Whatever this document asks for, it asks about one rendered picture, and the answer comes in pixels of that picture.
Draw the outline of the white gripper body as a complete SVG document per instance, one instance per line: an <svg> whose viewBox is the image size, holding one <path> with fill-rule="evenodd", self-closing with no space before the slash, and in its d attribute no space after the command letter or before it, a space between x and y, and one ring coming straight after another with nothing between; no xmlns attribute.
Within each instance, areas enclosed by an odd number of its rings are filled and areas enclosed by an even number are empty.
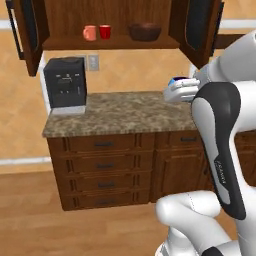
<svg viewBox="0 0 256 256"><path fill-rule="evenodd" d="M195 78L176 81L172 86L168 86L163 91L166 102L189 102L198 91L200 81Z"/></svg>

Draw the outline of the brown glass-panel cabinet door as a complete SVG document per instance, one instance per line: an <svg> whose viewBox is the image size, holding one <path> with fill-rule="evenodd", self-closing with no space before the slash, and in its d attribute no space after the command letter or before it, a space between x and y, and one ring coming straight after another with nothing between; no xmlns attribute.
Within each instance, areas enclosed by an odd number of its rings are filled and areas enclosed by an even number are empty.
<svg viewBox="0 0 256 256"><path fill-rule="evenodd" d="M197 69L206 65L222 0L172 0L169 36Z"/></svg>
<svg viewBox="0 0 256 256"><path fill-rule="evenodd" d="M13 0L21 45L28 74L37 74L42 45L50 36L44 0Z"/></svg>

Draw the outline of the brown base cabinet door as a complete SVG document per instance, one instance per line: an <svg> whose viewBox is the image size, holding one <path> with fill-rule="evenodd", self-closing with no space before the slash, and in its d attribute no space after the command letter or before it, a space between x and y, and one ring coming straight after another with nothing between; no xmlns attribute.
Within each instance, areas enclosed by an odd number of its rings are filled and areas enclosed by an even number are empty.
<svg viewBox="0 0 256 256"><path fill-rule="evenodd" d="M151 199L156 201L169 194L198 190L204 166L202 149L158 150L152 176Z"/></svg>

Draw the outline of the brown base cabinet run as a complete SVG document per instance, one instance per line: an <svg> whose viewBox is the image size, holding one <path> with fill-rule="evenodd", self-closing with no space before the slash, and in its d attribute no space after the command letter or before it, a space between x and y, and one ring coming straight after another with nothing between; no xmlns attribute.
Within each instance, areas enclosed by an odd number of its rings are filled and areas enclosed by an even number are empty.
<svg viewBox="0 0 256 256"><path fill-rule="evenodd" d="M243 132L235 136L235 144L246 182L256 187L256 132Z"/></svg>

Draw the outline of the blue cup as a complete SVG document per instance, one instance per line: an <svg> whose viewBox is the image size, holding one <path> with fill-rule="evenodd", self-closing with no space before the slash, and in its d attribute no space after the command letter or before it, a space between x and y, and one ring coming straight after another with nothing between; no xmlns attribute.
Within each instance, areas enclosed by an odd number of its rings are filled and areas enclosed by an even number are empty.
<svg viewBox="0 0 256 256"><path fill-rule="evenodd" d="M172 86L176 81L183 80L183 79L190 79L189 77L184 76L175 76L168 82L168 86Z"/></svg>

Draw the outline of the small brown drawer front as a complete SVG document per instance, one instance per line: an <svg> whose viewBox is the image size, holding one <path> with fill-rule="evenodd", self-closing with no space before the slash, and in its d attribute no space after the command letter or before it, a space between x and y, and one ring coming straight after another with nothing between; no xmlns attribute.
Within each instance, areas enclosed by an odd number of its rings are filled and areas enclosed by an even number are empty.
<svg viewBox="0 0 256 256"><path fill-rule="evenodd" d="M197 137L197 141L182 142L180 140L181 137ZM202 143L201 143L199 133L195 130L160 132L156 134L157 149L201 147L201 146L202 146Z"/></svg>

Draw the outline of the dark brown bowl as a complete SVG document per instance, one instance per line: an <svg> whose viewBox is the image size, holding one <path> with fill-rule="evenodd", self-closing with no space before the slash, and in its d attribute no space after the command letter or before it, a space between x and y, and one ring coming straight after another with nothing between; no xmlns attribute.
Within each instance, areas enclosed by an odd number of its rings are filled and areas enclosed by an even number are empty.
<svg viewBox="0 0 256 256"><path fill-rule="evenodd" d="M128 26L129 35L134 41L156 41L161 33L161 27L154 23L136 23Z"/></svg>

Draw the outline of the red mug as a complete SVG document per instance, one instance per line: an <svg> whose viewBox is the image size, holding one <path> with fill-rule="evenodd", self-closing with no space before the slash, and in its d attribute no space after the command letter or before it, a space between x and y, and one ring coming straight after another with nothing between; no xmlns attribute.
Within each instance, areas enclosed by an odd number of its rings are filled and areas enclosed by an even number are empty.
<svg viewBox="0 0 256 256"><path fill-rule="evenodd" d="M109 39L111 36L111 26L110 25L100 25L99 32L100 32L100 37L102 39Z"/></svg>

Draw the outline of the pink mug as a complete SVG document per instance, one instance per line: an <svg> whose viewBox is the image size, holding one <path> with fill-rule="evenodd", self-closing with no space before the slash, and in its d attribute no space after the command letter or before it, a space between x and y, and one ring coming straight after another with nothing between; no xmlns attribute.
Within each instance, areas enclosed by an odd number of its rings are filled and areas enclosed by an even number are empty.
<svg viewBox="0 0 256 256"><path fill-rule="evenodd" d="M96 40L96 26L95 25L86 25L83 30L83 37L86 41L95 41Z"/></svg>

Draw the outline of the black coffee machine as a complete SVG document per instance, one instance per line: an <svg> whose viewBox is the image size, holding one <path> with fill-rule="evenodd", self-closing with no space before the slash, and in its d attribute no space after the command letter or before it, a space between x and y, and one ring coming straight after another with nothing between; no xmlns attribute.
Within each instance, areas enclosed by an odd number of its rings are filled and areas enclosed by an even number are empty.
<svg viewBox="0 0 256 256"><path fill-rule="evenodd" d="M52 113L84 113L87 84L83 57L51 58L43 69Z"/></svg>

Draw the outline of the brown wall shelf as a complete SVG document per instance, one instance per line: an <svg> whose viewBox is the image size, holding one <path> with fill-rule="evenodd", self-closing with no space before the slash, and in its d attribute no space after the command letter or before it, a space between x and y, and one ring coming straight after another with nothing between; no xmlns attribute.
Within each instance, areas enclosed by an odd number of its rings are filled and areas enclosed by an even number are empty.
<svg viewBox="0 0 256 256"><path fill-rule="evenodd" d="M242 34L218 34L213 48L225 49L241 37Z"/></svg>

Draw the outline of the brown wall cabinet body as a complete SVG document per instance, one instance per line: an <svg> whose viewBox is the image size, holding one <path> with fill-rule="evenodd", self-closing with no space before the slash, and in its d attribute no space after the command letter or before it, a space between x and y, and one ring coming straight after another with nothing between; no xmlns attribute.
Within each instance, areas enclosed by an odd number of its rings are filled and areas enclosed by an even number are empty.
<svg viewBox="0 0 256 256"><path fill-rule="evenodd" d="M45 0L50 36L45 50L174 49L179 43L168 35L171 0ZM155 23L161 26L153 42L134 41L128 26ZM111 36L87 42L86 25L110 25Z"/></svg>

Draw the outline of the grey wall outlet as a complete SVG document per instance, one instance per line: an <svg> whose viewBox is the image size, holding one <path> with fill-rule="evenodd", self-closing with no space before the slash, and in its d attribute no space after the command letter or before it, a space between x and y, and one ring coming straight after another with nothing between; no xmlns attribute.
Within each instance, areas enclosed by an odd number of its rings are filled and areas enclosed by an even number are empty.
<svg viewBox="0 0 256 256"><path fill-rule="evenodd" d="M88 69L90 71L99 70L99 56L97 54L91 54L88 56Z"/></svg>

